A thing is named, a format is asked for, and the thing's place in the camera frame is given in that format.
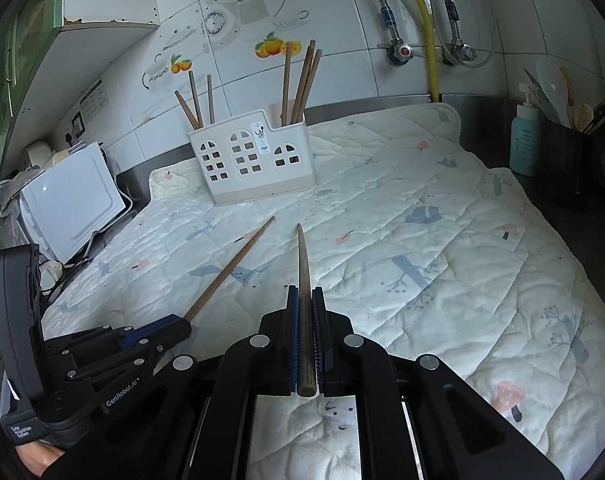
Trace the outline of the person's left hand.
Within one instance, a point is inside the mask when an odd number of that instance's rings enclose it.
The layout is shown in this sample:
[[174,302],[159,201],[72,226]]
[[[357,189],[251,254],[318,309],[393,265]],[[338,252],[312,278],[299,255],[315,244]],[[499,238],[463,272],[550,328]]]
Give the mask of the person's left hand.
[[65,454],[60,448],[42,441],[17,445],[15,450],[22,463],[38,478],[42,476],[46,468]]

